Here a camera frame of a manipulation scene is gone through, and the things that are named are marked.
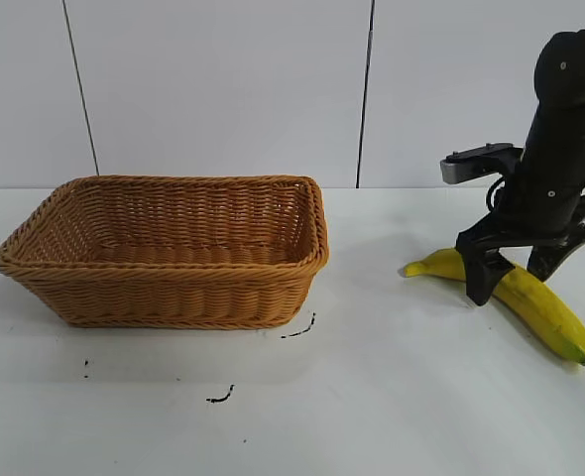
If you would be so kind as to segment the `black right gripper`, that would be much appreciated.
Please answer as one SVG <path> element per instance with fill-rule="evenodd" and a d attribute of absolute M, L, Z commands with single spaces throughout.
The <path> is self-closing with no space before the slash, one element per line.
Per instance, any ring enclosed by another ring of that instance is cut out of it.
<path fill-rule="evenodd" d="M 456 240 L 465 271 L 466 295 L 484 305 L 515 266 L 499 251 L 548 242 L 569 226 L 585 188 L 585 111 L 538 111 L 523 156 L 505 179 L 493 211 Z M 585 245 L 585 226 L 556 244 L 534 246 L 526 270 L 548 280 Z"/>

